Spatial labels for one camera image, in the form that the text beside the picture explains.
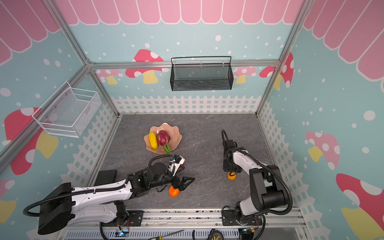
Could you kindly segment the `orange yellow fake mango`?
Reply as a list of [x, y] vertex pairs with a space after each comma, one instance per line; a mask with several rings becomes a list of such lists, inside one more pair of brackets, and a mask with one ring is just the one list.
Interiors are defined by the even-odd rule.
[[230, 181], [233, 181], [237, 178], [237, 173], [236, 172], [228, 172], [228, 179]]

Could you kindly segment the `orange fake tangerine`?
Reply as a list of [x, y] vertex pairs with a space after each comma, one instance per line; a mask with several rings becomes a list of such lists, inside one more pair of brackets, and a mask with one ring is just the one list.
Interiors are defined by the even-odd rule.
[[179, 194], [180, 194], [180, 190], [179, 190], [179, 189], [176, 189], [176, 188], [174, 188], [173, 186], [171, 186], [171, 187], [169, 188], [169, 195], [170, 195], [172, 198], [177, 197]]

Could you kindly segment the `pink fake dragon fruit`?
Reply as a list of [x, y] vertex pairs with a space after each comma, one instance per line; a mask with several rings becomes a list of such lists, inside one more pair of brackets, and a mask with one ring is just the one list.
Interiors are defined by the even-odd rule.
[[158, 132], [158, 134], [157, 134], [158, 145], [163, 147], [163, 149], [165, 150], [166, 153], [171, 152], [171, 148], [169, 146], [170, 140], [171, 140], [171, 137], [165, 130], [161, 130]]

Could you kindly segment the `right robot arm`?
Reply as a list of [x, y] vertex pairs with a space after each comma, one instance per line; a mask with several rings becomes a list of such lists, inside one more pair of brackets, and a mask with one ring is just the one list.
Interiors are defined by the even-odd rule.
[[293, 196], [283, 181], [279, 167], [266, 165], [230, 140], [225, 130], [221, 131], [224, 148], [223, 169], [234, 180], [237, 173], [244, 172], [250, 179], [250, 197], [236, 203], [233, 210], [223, 207], [225, 226], [264, 224], [267, 214], [284, 216], [293, 208]]

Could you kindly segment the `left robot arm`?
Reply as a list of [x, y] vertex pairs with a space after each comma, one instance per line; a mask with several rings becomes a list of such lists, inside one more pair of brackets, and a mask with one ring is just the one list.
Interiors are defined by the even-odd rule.
[[39, 235], [49, 235], [72, 224], [96, 222], [100, 227], [139, 227], [143, 211], [128, 211], [125, 201], [143, 197], [151, 189], [162, 192], [167, 186], [184, 191], [195, 181], [178, 176], [185, 169], [184, 162], [182, 156], [165, 154], [152, 158], [146, 168], [119, 182], [84, 188], [64, 183], [43, 200], [25, 207], [23, 214], [39, 219]]

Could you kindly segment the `pink scalloped fruit bowl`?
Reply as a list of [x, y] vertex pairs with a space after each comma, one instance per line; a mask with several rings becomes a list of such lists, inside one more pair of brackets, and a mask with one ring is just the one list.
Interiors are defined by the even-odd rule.
[[147, 150], [156, 154], [170, 153], [182, 140], [179, 127], [163, 123], [159, 127], [151, 127], [144, 137]]

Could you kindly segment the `black yellow tape measure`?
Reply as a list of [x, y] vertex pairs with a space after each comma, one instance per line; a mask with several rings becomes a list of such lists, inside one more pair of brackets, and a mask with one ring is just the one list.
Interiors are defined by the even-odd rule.
[[224, 235], [216, 229], [211, 229], [207, 240], [224, 240]]

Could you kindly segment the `green circuit board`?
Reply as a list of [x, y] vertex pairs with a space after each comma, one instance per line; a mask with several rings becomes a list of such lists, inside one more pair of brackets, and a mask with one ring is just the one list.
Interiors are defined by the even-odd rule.
[[126, 238], [128, 237], [130, 231], [129, 230], [116, 230], [115, 232], [115, 237], [121, 237], [121, 238]]

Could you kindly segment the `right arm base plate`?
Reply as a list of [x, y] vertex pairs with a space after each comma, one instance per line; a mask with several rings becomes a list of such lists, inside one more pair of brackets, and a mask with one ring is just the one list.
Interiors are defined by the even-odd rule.
[[254, 215], [243, 215], [238, 210], [223, 209], [222, 224], [223, 226], [262, 226], [263, 221], [261, 217]]

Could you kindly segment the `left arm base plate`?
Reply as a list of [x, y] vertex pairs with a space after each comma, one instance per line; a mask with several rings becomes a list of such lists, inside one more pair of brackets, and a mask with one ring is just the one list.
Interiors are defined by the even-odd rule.
[[140, 227], [143, 220], [144, 211], [128, 210], [118, 214], [111, 221], [103, 223], [103, 227]]

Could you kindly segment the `yellow handled screwdriver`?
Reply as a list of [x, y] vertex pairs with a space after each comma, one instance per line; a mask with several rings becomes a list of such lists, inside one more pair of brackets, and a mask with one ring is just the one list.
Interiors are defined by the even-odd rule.
[[179, 230], [179, 231], [171, 232], [171, 233], [166, 234], [166, 235], [163, 235], [163, 236], [157, 236], [157, 237], [150, 238], [149, 240], [161, 240], [161, 239], [163, 239], [163, 238], [165, 238], [165, 237], [173, 236], [173, 235], [182, 233], [182, 232], [184, 232], [184, 231], [185, 231], [185, 230]]

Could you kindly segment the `black mesh wall basket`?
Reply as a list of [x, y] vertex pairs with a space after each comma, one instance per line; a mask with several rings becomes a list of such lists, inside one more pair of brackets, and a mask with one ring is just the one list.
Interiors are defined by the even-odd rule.
[[234, 82], [231, 56], [171, 58], [172, 91], [231, 90]]

